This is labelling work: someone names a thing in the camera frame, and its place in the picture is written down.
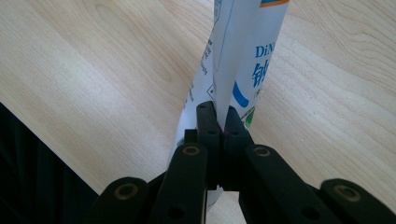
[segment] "cylindrical package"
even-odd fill
[[[185,129],[196,126],[195,108],[213,101],[224,129],[229,105],[250,126],[289,0],[215,0],[212,34],[207,41],[181,112],[168,162],[183,143]],[[222,193],[209,191],[210,208]]]

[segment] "wood grain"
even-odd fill
[[[213,1],[3,0],[0,102],[100,193],[166,165]],[[396,3],[290,1],[251,132],[396,212]],[[243,223],[223,194],[208,223]]]

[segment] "black mechanical arm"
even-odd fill
[[[86,223],[205,223],[206,192],[239,191],[247,223],[396,223],[396,216],[360,186],[331,179],[315,189],[267,146],[254,144],[236,110],[224,132],[212,102],[197,106],[168,170],[146,183],[124,177],[94,203]]]

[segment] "orange stripe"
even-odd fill
[[[273,6],[285,4],[287,2],[289,2],[289,0],[279,0],[279,1],[270,2],[270,3],[261,3],[260,7],[273,7]]]

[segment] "black cloth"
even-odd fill
[[[81,223],[97,197],[0,104],[0,223]]]

